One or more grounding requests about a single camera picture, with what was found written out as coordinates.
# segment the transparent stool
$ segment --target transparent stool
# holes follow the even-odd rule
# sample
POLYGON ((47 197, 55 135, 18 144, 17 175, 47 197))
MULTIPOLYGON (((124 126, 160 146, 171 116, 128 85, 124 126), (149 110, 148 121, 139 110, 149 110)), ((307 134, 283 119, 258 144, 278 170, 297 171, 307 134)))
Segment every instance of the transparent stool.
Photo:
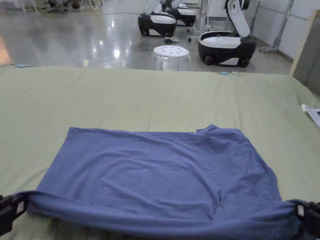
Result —
POLYGON ((179 46, 160 46, 153 50, 152 70, 190 71, 189 51, 179 46))

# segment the concrete floor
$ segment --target concrete floor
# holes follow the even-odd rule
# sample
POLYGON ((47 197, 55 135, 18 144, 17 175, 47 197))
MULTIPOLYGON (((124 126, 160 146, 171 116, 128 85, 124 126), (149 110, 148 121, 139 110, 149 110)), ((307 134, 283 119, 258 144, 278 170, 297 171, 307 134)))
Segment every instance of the concrete floor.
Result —
MULTIPOLYGON (((146 1, 103 0, 97 11, 86 6, 66 14, 0 12, 0 64, 151 69, 152 51, 164 42, 162 37, 140 35, 137 18, 146 1)), ((289 73, 286 58, 258 49, 245 69, 206 66, 198 56, 198 41, 189 43, 186 29, 177 27, 175 36, 178 45, 190 51, 192 71, 289 73)))

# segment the chair leg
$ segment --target chair leg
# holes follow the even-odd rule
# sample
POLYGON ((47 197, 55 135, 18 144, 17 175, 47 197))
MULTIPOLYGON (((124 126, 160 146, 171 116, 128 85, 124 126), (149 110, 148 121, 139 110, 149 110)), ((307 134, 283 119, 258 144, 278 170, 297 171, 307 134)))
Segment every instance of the chair leg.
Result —
POLYGON ((91 0, 89 0, 89 3, 94 11, 96 11, 98 9, 98 6, 94 0, 93 0, 94 6, 92 5, 91 0))
POLYGON ((35 8, 36 13, 38 13, 37 7, 36 7, 36 4, 35 4, 35 1, 34 1, 34 0, 32 0, 32 4, 33 4, 33 6, 34 6, 34 8, 35 8))
POLYGON ((21 3, 21 7, 22 7, 23 12, 26 12, 26 9, 24 8, 24 5, 23 5, 23 1, 20 0, 20 3, 21 3))

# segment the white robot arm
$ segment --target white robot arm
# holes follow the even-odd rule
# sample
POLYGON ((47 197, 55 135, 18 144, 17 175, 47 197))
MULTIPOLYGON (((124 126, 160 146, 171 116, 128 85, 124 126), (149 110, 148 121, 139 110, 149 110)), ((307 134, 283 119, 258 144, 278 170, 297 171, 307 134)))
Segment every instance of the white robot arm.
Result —
POLYGON ((179 5, 181 4, 182 0, 175 0, 172 4, 171 4, 171 7, 173 9, 176 9, 179 7, 179 5))
POLYGON ((250 35, 250 28, 245 20, 242 9, 245 1, 249 0, 225 0, 225 9, 231 19, 236 31, 240 37, 248 37, 250 35))
POLYGON ((150 15, 158 5, 161 6, 161 4, 159 3, 159 0, 150 0, 148 5, 144 9, 144 14, 150 15))

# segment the white robot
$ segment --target white robot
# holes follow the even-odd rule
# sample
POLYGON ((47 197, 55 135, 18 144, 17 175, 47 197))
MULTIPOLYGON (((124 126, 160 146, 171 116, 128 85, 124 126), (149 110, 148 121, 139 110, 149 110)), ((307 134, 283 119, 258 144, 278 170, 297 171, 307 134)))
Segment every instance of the white robot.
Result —
POLYGON ((139 16, 138 25, 142 36, 171 37, 173 35, 177 25, 176 19, 162 10, 155 12, 158 6, 159 0, 150 0, 144 13, 139 16))
MULTIPOLYGON (((181 3, 182 0, 175 0, 174 2, 171 2, 172 0, 162 0, 162 6, 165 6, 165 12, 175 17, 177 25, 193 26, 196 21, 197 13, 188 8, 185 4, 181 3)), ((155 10, 158 11, 159 8, 161 9, 161 4, 160 7, 157 6, 155 10)))
POLYGON ((182 0, 169 1, 162 4, 159 0, 150 0, 144 13, 138 18, 142 36, 171 37, 176 25, 192 26, 196 20, 196 12, 187 8, 182 0))
POLYGON ((247 67, 256 49, 256 38, 250 36, 249 26, 242 14, 250 0, 222 0, 235 31, 206 32, 200 36, 198 52, 207 65, 247 67))

